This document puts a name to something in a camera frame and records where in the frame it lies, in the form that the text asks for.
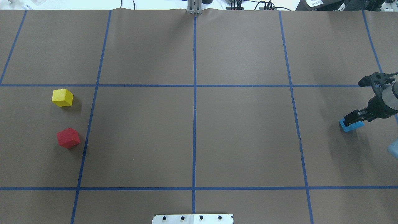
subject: light blue object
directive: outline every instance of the light blue object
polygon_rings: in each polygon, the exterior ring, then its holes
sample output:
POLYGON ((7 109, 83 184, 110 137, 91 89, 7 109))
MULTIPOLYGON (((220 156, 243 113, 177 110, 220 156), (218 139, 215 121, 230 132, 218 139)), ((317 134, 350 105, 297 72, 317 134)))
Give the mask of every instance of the light blue object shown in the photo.
POLYGON ((388 152, 398 159, 398 139, 388 147, 388 152))
POLYGON ((355 129, 357 129, 357 128, 360 128, 360 127, 362 127, 362 126, 365 126, 365 124, 364 124, 362 121, 358 121, 358 122, 353 123, 352 125, 346 127, 346 126, 344 125, 344 123, 343 123, 344 121, 345 121, 344 118, 341 119, 341 120, 339 121, 341 127, 342 127, 343 130, 344 130, 344 132, 350 132, 350 131, 352 131, 352 130, 355 130, 355 129))

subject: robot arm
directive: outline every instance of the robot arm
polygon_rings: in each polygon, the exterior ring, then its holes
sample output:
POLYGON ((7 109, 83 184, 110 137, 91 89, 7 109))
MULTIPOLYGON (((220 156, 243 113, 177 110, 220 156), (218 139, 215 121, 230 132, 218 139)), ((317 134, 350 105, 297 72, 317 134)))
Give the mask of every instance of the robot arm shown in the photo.
POLYGON ((358 85, 361 87, 372 86, 376 96, 368 102, 368 107, 362 110, 354 110, 344 117, 344 125, 358 121, 373 121, 376 118, 389 118, 398 113, 398 84, 393 78, 398 72, 392 74, 373 73, 363 77, 358 85))

